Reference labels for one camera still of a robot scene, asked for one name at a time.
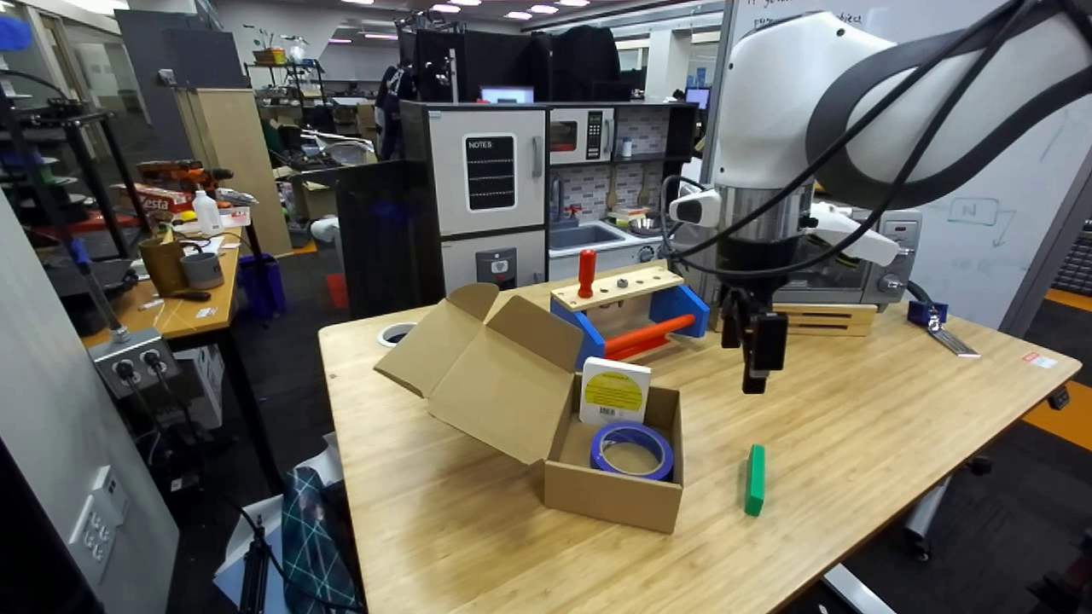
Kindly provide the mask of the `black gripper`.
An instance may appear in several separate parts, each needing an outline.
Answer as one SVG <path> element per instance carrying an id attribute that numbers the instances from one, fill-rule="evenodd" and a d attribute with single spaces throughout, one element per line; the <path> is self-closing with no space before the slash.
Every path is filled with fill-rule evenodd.
<path id="1" fill-rule="evenodd" d="M 744 389 L 761 393 L 773 371 L 785 369 L 789 319 L 773 297 L 789 282 L 799 244 L 723 239 L 717 245 L 722 277 L 722 348 L 744 346 Z"/>

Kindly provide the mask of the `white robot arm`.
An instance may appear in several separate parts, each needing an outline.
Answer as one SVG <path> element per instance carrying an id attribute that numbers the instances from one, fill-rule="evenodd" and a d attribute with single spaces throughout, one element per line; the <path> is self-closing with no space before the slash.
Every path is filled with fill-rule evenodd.
<path id="1" fill-rule="evenodd" d="M 712 184 L 733 218 L 709 239 L 744 386 L 757 393 L 785 369 L 774 294 L 810 265 L 795 214 L 811 187 L 868 214 L 931 206 L 1090 86 L 1090 0 L 1004 0 L 917 43 L 828 12 L 744 35 L 717 111 Z"/>

